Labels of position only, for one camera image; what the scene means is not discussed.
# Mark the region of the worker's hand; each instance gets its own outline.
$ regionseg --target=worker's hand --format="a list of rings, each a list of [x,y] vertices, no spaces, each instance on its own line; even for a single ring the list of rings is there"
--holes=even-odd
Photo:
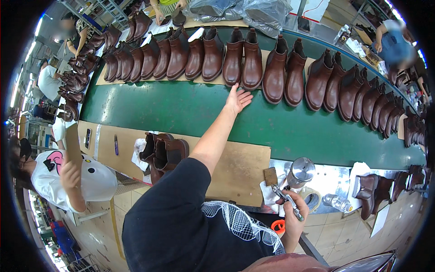
[[[376,42],[376,43],[375,43],[375,49],[376,49],[376,51],[377,51],[378,53],[379,53],[379,52],[382,52],[382,44]]]
[[[163,13],[158,9],[154,9],[155,13],[156,13],[156,24],[158,26],[161,25],[161,23],[163,22],[163,20],[165,19],[165,16],[163,15]]]
[[[251,92],[246,92],[244,89],[236,91],[238,87],[239,83],[236,83],[231,88],[227,103],[225,104],[225,106],[234,111],[235,114],[238,114],[244,107],[248,106],[254,97]]]
[[[291,239],[296,239],[297,241],[304,230],[305,222],[307,221],[307,216],[310,212],[310,209],[299,194],[288,190],[282,190],[282,192],[285,195],[288,194],[293,199],[299,211],[301,212],[301,215],[304,217],[303,221],[299,221],[293,213],[293,207],[291,206],[291,203],[289,201],[284,203],[285,233],[289,235]],[[283,199],[279,199],[276,201],[276,203],[281,205],[283,201]]]
[[[178,1],[177,5],[175,7],[180,7],[180,10],[183,10],[184,8],[187,7],[186,0],[180,0],[180,1]]]
[[[78,188],[77,185],[81,180],[81,172],[77,169],[76,165],[69,160],[68,154],[65,152],[60,168],[60,184],[65,191]]]

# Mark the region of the white t-shirt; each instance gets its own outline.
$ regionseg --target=white t-shirt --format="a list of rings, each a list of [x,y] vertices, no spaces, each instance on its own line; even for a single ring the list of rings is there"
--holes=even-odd
[[[35,160],[36,168],[30,179],[37,193],[47,201],[61,209],[77,212],[71,207],[69,198],[60,184],[59,173],[64,154],[65,150],[39,154]],[[111,200],[118,187],[115,173],[88,155],[82,154],[82,158],[81,192],[84,200]]]
[[[58,98],[59,87],[62,86],[62,82],[59,79],[54,79],[53,75],[56,72],[56,68],[47,65],[41,70],[38,77],[38,86],[42,93],[51,101],[55,101]]]

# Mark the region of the white lace trim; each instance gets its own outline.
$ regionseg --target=white lace trim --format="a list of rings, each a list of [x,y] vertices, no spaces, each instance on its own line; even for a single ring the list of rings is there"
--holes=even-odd
[[[202,212],[207,217],[214,217],[220,209],[222,209],[222,216],[227,223],[228,229],[234,235],[245,241],[256,238],[260,242],[260,231],[263,231],[263,243],[273,246],[275,255],[285,253],[284,246],[278,235],[272,229],[262,226],[263,223],[248,216],[239,207],[223,201],[204,202],[201,207]]]

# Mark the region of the plastic water bottle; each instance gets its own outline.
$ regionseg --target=plastic water bottle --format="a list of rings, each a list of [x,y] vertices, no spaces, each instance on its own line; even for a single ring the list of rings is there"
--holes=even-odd
[[[345,44],[350,34],[351,32],[349,30],[349,26],[345,24],[343,27],[340,28],[340,31],[337,33],[337,36],[335,36],[334,44],[335,45]]]
[[[353,209],[349,200],[338,195],[327,194],[323,196],[322,200],[325,204],[332,206],[341,212],[351,212]]]

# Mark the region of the tape roll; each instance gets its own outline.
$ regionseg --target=tape roll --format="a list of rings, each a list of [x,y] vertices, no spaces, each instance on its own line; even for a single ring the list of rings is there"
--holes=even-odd
[[[315,211],[321,202],[321,195],[318,191],[311,189],[310,187],[304,186],[300,191],[299,195],[305,200],[308,208],[310,209],[310,213]]]

